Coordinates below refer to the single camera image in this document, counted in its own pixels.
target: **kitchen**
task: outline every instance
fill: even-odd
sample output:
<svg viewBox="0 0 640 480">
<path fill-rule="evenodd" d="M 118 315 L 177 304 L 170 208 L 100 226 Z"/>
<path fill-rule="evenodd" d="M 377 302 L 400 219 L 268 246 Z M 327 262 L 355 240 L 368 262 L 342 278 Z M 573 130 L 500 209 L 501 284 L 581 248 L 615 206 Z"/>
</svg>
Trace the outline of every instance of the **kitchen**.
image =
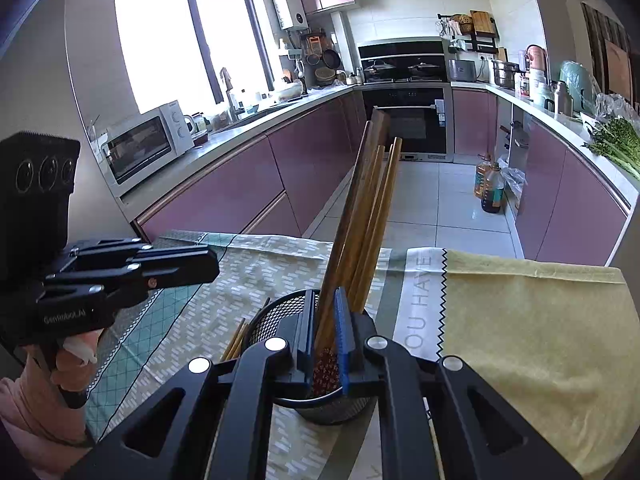
<svg viewBox="0 0 640 480">
<path fill-rule="evenodd" d="M 36 5 L 0 59 L 3 135 L 29 129 L 80 140 L 70 238 L 153 241 L 178 229 L 332 241 L 378 107 L 392 117 L 390 135 L 404 139 L 383 247 L 617 266 L 638 300 L 640 184 L 584 147 L 581 121 L 551 111 L 566 96 L 532 92 L 536 76 L 558 80 L 568 60 L 605 90 L 633 97 L 633 75 L 626 88 L 624 73 L 616 82 L 603 76 L 605 58 L 590 41 L 599 30 L 592 18 L 604 20 L 616 47 L 608 59 L 623 52 L 634 61 L 604 0 L 300 5 L 288 15 L 306 21 L 302 32 L 281 28 L 287 14 L 278 16 L 274 0 Z M 329 51 L 339 56 L 335 69 Z M 505 54 L 514 66 L 493 70 Z M 308 95 L 288 102 L 287 92 L 304 90 L 301 77 Z M 584 76 L 567 86 L 565 111 L 588 113 Z M 201 130 L 198 138 L 185 128 Z M 474 195 L 478 155 L 487 153 L 526 176 L 508 184 L 499 213 Z"/>
</svg>

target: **oven handle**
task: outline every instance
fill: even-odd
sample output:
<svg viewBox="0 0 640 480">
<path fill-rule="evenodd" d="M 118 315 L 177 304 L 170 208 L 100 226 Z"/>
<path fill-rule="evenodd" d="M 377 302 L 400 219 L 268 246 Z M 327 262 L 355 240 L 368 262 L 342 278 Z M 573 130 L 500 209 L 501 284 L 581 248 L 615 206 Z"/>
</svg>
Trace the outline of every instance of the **oven handle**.
<svg viewBox="0 0 640 480">
<path fill-rule="evenodd" d="M 428 108 L 429 110 L 435 110 L 436 105 L 429 106 L 376 106 L 378 110 L 397 110 L 398 108 Z"/>
</svg>

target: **water heater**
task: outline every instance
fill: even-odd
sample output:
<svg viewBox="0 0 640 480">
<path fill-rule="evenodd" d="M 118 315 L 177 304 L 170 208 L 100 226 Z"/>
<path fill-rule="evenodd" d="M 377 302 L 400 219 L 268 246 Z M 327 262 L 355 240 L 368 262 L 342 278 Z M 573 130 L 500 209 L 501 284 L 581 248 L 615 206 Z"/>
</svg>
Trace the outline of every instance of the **water heater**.
<svg viewBox="0 0 640 480">
<path fill-rule="evenodd" d="M 305 9 L 301 0 L 273 0 L 282 30 L 307 28 Z"/>
</svg>

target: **window frame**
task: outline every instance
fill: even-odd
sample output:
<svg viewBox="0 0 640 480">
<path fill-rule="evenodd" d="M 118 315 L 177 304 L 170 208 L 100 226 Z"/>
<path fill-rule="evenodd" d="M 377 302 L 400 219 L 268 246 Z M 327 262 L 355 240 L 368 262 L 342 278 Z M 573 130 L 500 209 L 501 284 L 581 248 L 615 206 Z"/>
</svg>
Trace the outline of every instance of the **window frame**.
<svg viewBox="0 0 640 480">
<path fill-rule="evenodd" d="M 216 104 L 220 104 L 221 102 L 224 102 L 225 99 L 222 95 L 222 89 L 220 88 L 218 77 L 216 76 L 217 72 L 213 65 L 213 60 L 211 59 L 209 45 L 207 44 L 207 40 L 204 35 L 202 20 L 200 19 L 200 11 L 198 10 L 198 3 L 196 0 L 187 0 L 187 3 L 189 5 L 189 12 L 191 13 L 191 23 L 193 23 L 193 29 L 196 33 L 196 40 L 198 41 L 200 56 L 202 57 L 202 62 L 204 63 L 204 68 L 205 72 L 207 73 L 207 79 L 209 80 L 209 86 L 211 87 L 213 99 Z M 262 70 L 264 72 L 264 78 L 267 81 L 267 88 L 269 92 L 273 92 L 273 72 L 271 70 L 271 65 L 269 64 L 267 47 L 264 44 L 262 31 L 260 30 L 258 18 L 255 13 L 254 1 L 244 0 L 244 4 L 249 16 L 249 22 L 251 23 L 251 29 L 254 34 L 255 44 L 258 49 L 258 56 L 260 57 L 260 64 L 262 65 Z"/>
</svg>

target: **countertop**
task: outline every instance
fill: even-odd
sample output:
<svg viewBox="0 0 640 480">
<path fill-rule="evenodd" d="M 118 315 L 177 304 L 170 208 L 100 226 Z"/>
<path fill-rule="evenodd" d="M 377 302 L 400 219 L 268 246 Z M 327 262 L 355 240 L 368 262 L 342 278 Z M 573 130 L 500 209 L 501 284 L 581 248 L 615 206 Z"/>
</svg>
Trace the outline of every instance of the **countertop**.
<svg viewBox="0 0 640 480">
<path fill-rule="evenodd" d="M 594 155 L 591 150 L 584 148 L 584 143 L 589 140 L 589 133 L 584 125 L 579 121 L 572 121 L 566 115 L 555 114 L 533 104 L 533 101 L 526 97 L 520 97 L 514 91 L 505 88 L 495 87 L 488 83 L 465 83 L 453 81 L 453 88 L 473 88 L 479 90 L 487 90 L 498 97 L 515 104 L 517 107 L 532 115 L 545 126 L 553 130 L 567 144 L 570 144 L 574 151 L 580 153 L 585 160 L 590 163 L 595 171 L 606 178 L 610 184 L 618 190 L 620 195 L 630 204 L 633 210 L 638 200 L 640 190 L 640 182 L 634 179 L 622 168 L 617 167 L 608 158 Z"/>
<path fill-rule="evenodd" d="M 310 108 L 345 95 L 352 88 L 353 86 L 340 86 L 322 90 L 310 90 L 307 97 L 251 124 L 225 130 L 218 134 L 209 134 L 209 140 L 203 145 L 191 148 L 121 198 L 116 199 L 116 202 L 122 209 L 127 221 L 131 222 L 178 184 L 240 144 L 260 136 L 277 124 Z"/>
<path fill-rule="evenodd" d="M 498 97 L 522 108 L 526 113 L 531 114 L 553 130 L 565 143 L 570 144 L 577 153 L 580 153 L 593 167 L 594 171 L 599 172 L 601 176 L 607 179 L 610 184 L 618 190 L 620 196 L 624 197 L 630 204 L 630 209 L 634 209 L 636 201 L 638 200 L 640 182 L 605 157 L 594 155 L 590 150 L 583 147 L 585 140 L 589 137 L 582 123 L 572 121 L 564 115 L 553 114 L 544 108 L 536 106 L 527 98 L 517 96 L 513 91 L 498 88 L 490 84 L 455 81 L 451 83 L 451 87 L 471 88 L 492 92 Z M 122 209 L 127 221 L 131 222 L 157 200 L 178 186 L 178 184 L 235 149 L 240 144 L 260 136 L 283 121 L 293 118 L 331 99 L 348 94 L 354 89 L 364 90 L 368 88 L 367 86 L 340 86 L 323 90 L 312 90 L 307 97 L 300 101 L 251 124 L 232 128 L 219 134 L 210 134 L 209 140 L 205 144 L 191 148 L 184 155 L 167 164 L 162 170 L 159 170 L 152 177 L 146 179 L 133 190 L 122 196 L 121 199 L 116 199 L 116 202 Z"/>
</svg>

